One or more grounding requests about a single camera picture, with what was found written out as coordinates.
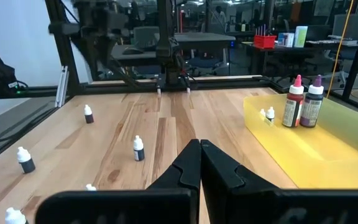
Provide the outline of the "black metal table frame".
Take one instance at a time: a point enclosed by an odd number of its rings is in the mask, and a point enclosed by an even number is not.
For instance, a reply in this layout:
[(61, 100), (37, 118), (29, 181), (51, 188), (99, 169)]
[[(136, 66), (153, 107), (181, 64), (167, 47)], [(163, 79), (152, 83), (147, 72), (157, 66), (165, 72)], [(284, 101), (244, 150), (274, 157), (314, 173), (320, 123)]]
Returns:
[[(91, 68), (96, 68), (97, 63), (100, 61), (95, 58), (95, 53), (89, 51), (89, 48), (93, 46), (94, 42), (89, 37), (82, 38), (80, 36), (79, 23), (71, 23), (68, 21), (65, 14), (65, 6), (61, 0), (45, 0), (45, 2), (51, 20), (48, 31), (54, 36), (62, 66), (68, 67), (69, 77), (67, 93), (70, 96), (108, 93), (142, 93), (154, 90), (157, 91), (158, 88), (166, 91), (178, 91), (185, 88), (191, 88), (196, 85), (196, 82), (191, 81), (189, 74), (185, 72), (185, 62), (183, 71), (186, 74), (184, 76), (180, 76), (175, 82), (167, 82), (165, 80), (165, 69), (160, 63), (159, 65), (162, 67), (160, 74), (158, 74), (157, 77), (151, 81), (142, 82), (133, 78), (131, 74), (124, 72), (124, 66), (121, 65), (120, 69), (122, 72), (139, 83), (139, 86), (137, 87), (126, 84), (118, 73), (108, 68), (108, 70), (112, 71), (113, 74), (117, 76), (118, 81), (116, 83), (97, 84), (95, 86), (81, 84), (78, 79), (72, 46), (75, 45), (77, 47)], [(57, 87), (58, 86), (19, 86), (14, 93), (0, 92), (0, 99), (53, 96), (57, 94)]]

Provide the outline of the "red-tipped food coloring bottle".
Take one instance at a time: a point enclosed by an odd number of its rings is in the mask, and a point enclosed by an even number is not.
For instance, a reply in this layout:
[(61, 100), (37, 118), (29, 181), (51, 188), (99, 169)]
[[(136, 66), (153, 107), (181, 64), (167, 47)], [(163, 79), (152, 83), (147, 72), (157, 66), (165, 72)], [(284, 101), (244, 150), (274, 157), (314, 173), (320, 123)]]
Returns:
[(301, 75), (297, 75), (294, 83), (290, 86), (285, 102), (282, 124), (288, 128), (295, 128), (300, 122), (301, 107), (304, 100), (304, 86)]

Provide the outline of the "silver aluminium extrusion bar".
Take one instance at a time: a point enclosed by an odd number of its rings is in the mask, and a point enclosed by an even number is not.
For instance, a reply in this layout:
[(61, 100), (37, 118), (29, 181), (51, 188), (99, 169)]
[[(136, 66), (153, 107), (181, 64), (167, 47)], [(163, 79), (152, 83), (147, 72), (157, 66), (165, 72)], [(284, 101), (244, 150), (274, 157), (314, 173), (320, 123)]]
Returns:
[(55, 99), (55, 107), (61, 108), (65, 104), (67, 95), (69, 71), (67, 66), (62, 66), (60, 72), (60, 79), (57, 87), (57, 94)]

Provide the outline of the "purple-tipped food coloring bottle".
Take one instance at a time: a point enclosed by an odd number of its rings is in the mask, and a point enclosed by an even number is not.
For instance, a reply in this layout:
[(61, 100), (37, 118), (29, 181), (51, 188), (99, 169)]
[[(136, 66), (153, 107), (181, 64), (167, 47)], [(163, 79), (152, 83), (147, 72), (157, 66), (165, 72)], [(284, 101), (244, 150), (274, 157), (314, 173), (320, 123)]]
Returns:
[(313, 84), (309, 86), (308, 92), (304, 98), (300, 124), (307, 128), (315, 127), (318, 120), (324, 93), (324, 86), (322, 86), (321, 80), (321, 75), (318, 75)]

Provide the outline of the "white and blue box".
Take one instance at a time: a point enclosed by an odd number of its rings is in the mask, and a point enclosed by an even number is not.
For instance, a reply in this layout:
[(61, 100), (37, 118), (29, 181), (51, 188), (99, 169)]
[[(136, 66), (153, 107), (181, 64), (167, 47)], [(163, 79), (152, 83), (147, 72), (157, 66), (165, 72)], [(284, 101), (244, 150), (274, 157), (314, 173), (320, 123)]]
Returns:
[(281, 47), (293, 47), (295, 34), (291, 32), (279, 33), (277, 37), (277, 45)]

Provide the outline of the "grey desk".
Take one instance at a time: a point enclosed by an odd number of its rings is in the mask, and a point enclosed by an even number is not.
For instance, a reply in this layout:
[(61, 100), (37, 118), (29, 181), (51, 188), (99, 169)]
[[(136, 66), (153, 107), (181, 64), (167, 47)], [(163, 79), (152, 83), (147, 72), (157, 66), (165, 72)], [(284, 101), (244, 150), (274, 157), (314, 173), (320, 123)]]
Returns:
[[(223, 34), (205, 32), (187, 32), (175, 34), (181, 50), (222, 50), (235, 41), (235, 37)], [(127, 49), (137, 50), (140, 48), (134, 45), (116, 45), (112, 48), (110, 62), (119, 62), (124, 67), (138, 67), (146, 65), (159, 65), (155, 51), (142, 51), (141, 54), (126, 54)]]

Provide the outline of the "person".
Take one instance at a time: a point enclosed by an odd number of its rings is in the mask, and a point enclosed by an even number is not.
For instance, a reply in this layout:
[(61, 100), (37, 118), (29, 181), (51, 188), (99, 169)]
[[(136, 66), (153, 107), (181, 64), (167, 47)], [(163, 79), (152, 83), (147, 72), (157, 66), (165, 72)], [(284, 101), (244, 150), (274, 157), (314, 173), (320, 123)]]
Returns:
[(221, 6), (216, 6), (211, 16), (211, 25), (215, 33), (224, 34), (226, 31), (226, 15)]

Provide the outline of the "grey office chair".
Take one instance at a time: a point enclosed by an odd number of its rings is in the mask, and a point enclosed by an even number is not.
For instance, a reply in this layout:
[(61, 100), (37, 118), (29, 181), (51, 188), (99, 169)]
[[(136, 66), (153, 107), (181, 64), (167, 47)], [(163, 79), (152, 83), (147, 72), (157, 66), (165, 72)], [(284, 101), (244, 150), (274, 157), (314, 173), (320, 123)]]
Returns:
[(159, 34), (157, 26), (141, 26), (135, 27), (134, 30), (134, 45), (143, 51), (155, 51), (158, 40), (155, 34)]
[[(340, 41), (342, 33), (344, 33), (343, 44), (356, 44), (358, 42), (358, 14), (350, 14), (349, 18), (346, 14), (337, 14), (334, 16), (334, 24), (332, 34), (328, 37), (332, 40)], [(340, 83), (339, 87), (344, 88), (348, 73), (343, 70), (343, 62), (345, 60), (353, 60), (356, 54), (356, 49), (345, 48), (339, 51), (336, 65), (333, 66), (334, 76)]]

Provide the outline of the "green and white box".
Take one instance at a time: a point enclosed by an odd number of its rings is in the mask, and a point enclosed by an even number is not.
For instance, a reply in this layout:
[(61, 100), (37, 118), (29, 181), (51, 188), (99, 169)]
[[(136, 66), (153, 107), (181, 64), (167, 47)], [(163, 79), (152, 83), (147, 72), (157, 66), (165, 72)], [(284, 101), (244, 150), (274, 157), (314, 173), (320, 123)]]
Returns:
[(293, 46), (296, 48), (304, 47), (306, 41), (306, 35), (308, 31), (308, 26), (297, 26), (295, 29), (295, 37)]

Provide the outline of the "small grape purple dropper bottle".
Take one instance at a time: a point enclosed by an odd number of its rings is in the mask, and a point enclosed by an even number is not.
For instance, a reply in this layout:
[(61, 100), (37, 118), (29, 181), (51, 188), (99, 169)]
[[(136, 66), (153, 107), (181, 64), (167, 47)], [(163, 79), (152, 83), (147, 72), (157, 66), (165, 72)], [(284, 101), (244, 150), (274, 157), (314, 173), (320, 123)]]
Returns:
[(18, 147), (17, 161), (21, 165), (23, 173), (28, 174), (35, 170), (35, 164), (29, 151), (23, 147)]

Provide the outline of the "red pen bin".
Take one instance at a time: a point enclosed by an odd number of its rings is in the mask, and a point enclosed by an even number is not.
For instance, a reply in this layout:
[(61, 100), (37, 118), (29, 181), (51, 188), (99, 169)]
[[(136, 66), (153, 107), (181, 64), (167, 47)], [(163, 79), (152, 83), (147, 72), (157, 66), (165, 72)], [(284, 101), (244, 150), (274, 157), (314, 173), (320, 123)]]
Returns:
[(275, 46), (276, 38), (277, 36), (270, 34), (264, 24), (255, 30), (253, 45), (260, 49), (272, 49)]

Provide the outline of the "yellow translucent plastic bin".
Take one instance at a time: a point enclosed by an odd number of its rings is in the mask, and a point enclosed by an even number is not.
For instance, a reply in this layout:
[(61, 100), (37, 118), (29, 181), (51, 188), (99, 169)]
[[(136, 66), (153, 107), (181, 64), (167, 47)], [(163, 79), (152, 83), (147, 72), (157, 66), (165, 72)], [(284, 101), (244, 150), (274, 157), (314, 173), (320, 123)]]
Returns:
[[(358, 189), (358, 112), (323, 100), (313, 128), (282, 124), (286, 96), (244, 98), (248, 130), (299, 188)], [(273, 106), (271, 123), (265, 113)]]

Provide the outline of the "black desk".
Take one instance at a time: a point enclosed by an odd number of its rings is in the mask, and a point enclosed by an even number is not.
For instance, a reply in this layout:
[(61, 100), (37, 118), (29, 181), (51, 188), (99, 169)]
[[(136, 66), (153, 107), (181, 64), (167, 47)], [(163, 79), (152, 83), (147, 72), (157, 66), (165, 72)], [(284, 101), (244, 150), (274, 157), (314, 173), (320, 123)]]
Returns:
[(260, 48), (255, 47), (253, 45), (253, 43), (244, 42), (243, 44), (245, 45), (245, 47), (248, 50), (251, 50), (254, 52), (253, 66), (251, 66), (251, 69), (254, 69), (254, 66), (256, 66), (257, 70), (255, 72), (259, 73), (261, 75), (265, 75), (265, 72), (264, 72), (265, 62), (257, 62), (259, 53), (261, 53), (261, 54), (266, 54), (267, 52), (294, 53), (294, 52), (313, 52), (313, 51), (318, 51), (318, 50), (337, 50), (337, 52), (339, 52), (338, 48), (340, 48), (340, 49), (345, 49), (345, 48), (356, 49), (356, 54), (354, 56), (351, 69), (349, 70), (348, 80), (346, 81), (346, 84), (345, 84), (344, 88), (342, 89), (342, 94), (340, 95), (339, 93), (336, 92), (337, 89), (333, 89), (333, 88), (331, 88), (331, 89), (327, 88), (324, 90), (324, 92), (328, 96), (337, 98), (337, 99), (343, 101), (344, 103), (347, 103), (348, 105), (351, 105), (358, 109), (358, 102), (350, 99), (353, 84), (356, 80), (356, 76), (358, 73), (358, 45), (341, 45), (338, 43), (336, 43), (336, 44), (309, 44), (303, 48), (274, 47), (272, 49), (260, 49)]

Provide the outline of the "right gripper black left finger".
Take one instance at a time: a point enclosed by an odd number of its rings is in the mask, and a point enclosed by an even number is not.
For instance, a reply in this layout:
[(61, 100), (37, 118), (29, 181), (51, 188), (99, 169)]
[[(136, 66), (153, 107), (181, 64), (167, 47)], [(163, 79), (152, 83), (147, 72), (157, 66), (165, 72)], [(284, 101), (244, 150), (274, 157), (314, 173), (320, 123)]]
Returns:
[(201, 144), (192, 139), (145, 190), (65, 191), (44, 200), (35, 224), (198, 224)]

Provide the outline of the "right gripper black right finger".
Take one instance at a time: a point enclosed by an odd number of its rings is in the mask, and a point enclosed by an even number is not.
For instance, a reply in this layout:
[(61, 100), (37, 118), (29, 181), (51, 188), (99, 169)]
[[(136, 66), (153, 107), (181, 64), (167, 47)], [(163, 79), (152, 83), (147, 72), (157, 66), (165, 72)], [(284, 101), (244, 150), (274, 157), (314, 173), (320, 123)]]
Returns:
[(358, 224), (358, 190), (281, 189), (209, 140), (201, 148), (211, 224)]

